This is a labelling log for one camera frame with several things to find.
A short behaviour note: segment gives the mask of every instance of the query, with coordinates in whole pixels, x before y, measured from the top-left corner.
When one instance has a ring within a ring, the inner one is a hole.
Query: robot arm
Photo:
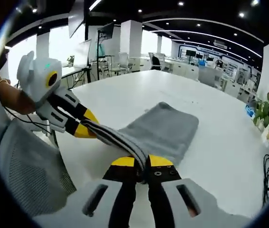
[[[24,93],[34,101],[37,115],[42,120],[49,120],[53,130],[67,131],[78,138],[95,138],[80,121],[98,121],[71,91],[61,85],[61,62],[51,58],[33,57],[33,51],[22,57],[17,79]]]

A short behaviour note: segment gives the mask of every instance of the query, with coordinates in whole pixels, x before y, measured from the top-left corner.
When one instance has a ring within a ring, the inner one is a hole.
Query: gray cloth
[[[89,120],[82,124],[102,142],[129,152],[144,169],[149,154],[165,157],[177,166],[192,142],[199,120],[160,102],[118,131]]]

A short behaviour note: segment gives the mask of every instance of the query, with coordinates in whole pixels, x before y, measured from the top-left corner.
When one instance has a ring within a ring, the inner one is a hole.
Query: person in black shirt
[[[6,51],[0,56],[0,69],[7,62]],[[8,79],[0,77],[0,102],[2,106],[20,114],[29,114],[35,111],[34,102],[22,91],[10,85]]]
[[[216,61],[216,66],[223,68],[223,61],[222,61],[222,57],[219,57],[219,59]]]

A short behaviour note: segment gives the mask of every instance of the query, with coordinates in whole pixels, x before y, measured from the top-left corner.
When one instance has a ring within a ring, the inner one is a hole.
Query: computer screen
[[[90,50],[91,40],[86,40],[82,43],[79,43],[75,47],[74,54],[74,67],[85,68],[87,66],[89,50]]]
[[[186,55],[187,56],[196,56],[196,52],[195,51],[186,50]]]
[[[84,0],[75,0],[68,15],[69,37],[71,38],[84,21]]]
[[[98,28],[97,30],[100,33],[100,40],[99,41],[103,41],[103,40],[107,40],[107,39],[111,39],[112,38],[112,34],[114,32],[114,26],[115,23],[112,22],[110,24],[107,24],[101,28]]]

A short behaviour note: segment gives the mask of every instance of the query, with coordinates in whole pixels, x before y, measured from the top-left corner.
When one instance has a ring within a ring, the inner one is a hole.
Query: white table
[[[245,104],[207,85],[161,71],[115,76],[73,90],[101,124],[120,129],[158,102],[199,118],[197,133],[177,167],[213,194],[228,213],[253,217],[261,208],[263,156],[261,134],[245,112]],[[57,133],[67,171],[80,188],[102,178],[111,162],[125,152],[97,139]],[[147,185],[137,184],[130,226],[154,227]]]

